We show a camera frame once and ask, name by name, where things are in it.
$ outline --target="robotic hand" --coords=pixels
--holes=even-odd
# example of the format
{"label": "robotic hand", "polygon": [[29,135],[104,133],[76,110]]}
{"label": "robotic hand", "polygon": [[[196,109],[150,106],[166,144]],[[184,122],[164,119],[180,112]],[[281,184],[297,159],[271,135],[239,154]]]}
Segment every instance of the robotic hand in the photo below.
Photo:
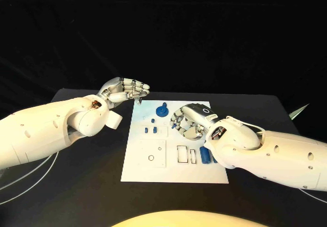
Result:
{"label": "robotic hand", "polygon": [[[180,127],[183,118],[190,125],[187,130]],[[206,133],[205,147],[225,168],[243,168],[259,178],[294,188],[327,191],[326,143],[265,131],[230,116],[219,119],[202,104],[179,108],[170,125],[190,140],[200,139]]]}
{"label": "robotic hand", "polygon": [[56,153],[104,126],[117,129],[122,117],[111,110],[125,100],[141,104],[150,86],[114,78],[97,95],[73,98],[17,111],[0,120],[0,169]]}

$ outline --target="black curtain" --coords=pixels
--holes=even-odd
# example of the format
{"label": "black curtain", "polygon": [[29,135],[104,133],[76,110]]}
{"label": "black curtain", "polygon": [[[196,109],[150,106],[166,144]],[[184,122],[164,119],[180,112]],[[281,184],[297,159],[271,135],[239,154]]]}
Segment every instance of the black curtain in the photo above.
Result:
{"label": "black curtain", "polygon": [[327,13],[246,1],[1,1],[0,114],[115,76],[151,91],[324,97]]}

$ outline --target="blue object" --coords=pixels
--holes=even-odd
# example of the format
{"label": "blue object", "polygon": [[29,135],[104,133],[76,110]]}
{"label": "blue object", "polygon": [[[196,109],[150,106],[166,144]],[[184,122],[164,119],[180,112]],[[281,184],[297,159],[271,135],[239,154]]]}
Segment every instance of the blue object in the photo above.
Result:
{"label": "blue object", "polygon": [[200,147],[200,155],[202,155],[202,163],[209,164],[212,162],[209,149],[206,147]]}
{"label": "blue object", "polygon": [[156,109],[156,113],[160,117],[166,117],[169,115],[167,103],[163,103],[163,106]]}

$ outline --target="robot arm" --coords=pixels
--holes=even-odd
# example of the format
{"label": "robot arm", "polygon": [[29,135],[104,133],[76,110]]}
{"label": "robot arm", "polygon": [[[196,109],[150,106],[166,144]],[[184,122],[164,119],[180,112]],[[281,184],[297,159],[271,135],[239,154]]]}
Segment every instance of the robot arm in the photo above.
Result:
{"label": "robot arm", "polygon": [[111,110],[128,99],[141,103],[150,86],[114,78],[97,95],[17,111],[0,120],[0,169],[39,160],[104,126],[117,129],[122,117]]}
{"label": "robot arm", "polygon": [[[186,118],[190,128],[180,127]],[[285,186],[327,191],[327,144],[303,136],[265,131],[232,117],[219,119],[200,104],[183,106],[170,124],[190,140],[206,133],[205,147],[219,164],[243,168]]]}

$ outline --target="black table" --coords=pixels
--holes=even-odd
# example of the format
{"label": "black table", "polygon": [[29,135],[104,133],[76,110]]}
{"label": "black table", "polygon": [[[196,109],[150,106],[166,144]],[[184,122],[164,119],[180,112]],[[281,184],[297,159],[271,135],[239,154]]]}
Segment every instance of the black table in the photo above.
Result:
{"label": "black table", "polygon": [[[53,101],[95,93],[92,90],[62,89]],[[275,96],[151,92],[145,99],[209,101],[220,117],[230,115],[266,130],[298,134]],[[55,166],[37,186],[0,206],[1,226],[104,227],[161,210],[216,212],[269,226],[323,223],[324,203],[298,189],[264,180],[238,168],[226,170],[229,184],[121,182],[133,105],[134,102],[127,101],[115,108],[124,117],[118,129],[105,127],[94,137],[78,140],[59,153]],[[1,185],[39,163],[12,167]],[[24,191],[49,165],[50,161],[0,192],[1,201]]]}

